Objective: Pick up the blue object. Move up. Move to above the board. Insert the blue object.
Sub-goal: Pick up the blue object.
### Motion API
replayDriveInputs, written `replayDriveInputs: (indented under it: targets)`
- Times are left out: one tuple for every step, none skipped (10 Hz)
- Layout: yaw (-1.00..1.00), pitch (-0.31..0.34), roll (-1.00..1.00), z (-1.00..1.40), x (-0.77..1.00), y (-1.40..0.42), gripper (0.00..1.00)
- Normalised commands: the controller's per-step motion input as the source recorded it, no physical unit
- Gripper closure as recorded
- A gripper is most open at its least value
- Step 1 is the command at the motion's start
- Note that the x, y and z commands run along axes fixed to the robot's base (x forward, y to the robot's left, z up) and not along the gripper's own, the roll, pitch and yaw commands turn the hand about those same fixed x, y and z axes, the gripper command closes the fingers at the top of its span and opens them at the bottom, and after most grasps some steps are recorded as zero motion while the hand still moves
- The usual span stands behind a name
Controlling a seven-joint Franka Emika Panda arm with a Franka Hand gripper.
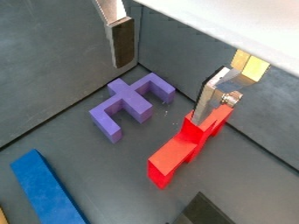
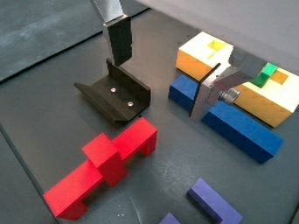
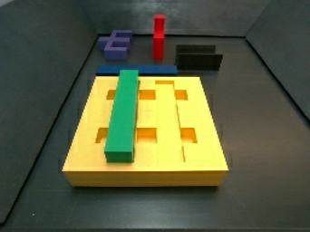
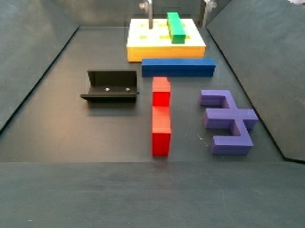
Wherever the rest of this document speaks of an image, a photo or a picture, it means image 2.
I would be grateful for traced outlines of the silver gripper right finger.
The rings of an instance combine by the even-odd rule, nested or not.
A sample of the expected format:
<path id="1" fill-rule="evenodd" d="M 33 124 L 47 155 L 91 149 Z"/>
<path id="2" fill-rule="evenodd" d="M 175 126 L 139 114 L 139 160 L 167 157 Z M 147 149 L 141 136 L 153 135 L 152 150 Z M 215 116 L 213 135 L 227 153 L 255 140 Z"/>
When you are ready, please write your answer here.
<path id="1" fill-rule="evenodd" d="M 228 63 L 229 66 L 221 73 L 216 73 L 220 68 L 216 66 L 200 81 L 189 113 L 193 121 L 199 121 L 205 116 L 217 101 L 231 104 L 236 100 L 239 91 L 233 87 L 253 80 L 267 64 L 263 59 L 251 54 L 231 55 Z"/>

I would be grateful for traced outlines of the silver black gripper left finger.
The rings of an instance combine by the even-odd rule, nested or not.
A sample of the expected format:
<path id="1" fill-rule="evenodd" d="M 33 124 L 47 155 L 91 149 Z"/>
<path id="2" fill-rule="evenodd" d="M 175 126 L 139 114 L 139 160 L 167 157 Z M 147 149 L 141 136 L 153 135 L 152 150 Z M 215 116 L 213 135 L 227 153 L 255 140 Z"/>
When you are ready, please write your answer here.
<path id="1" fill-rule="evenodd" d="M 103 32 L 113 64 L 119 67 L 132 58 L 131 17 L 119 0 L 89 0 L 103 19 Z"/>

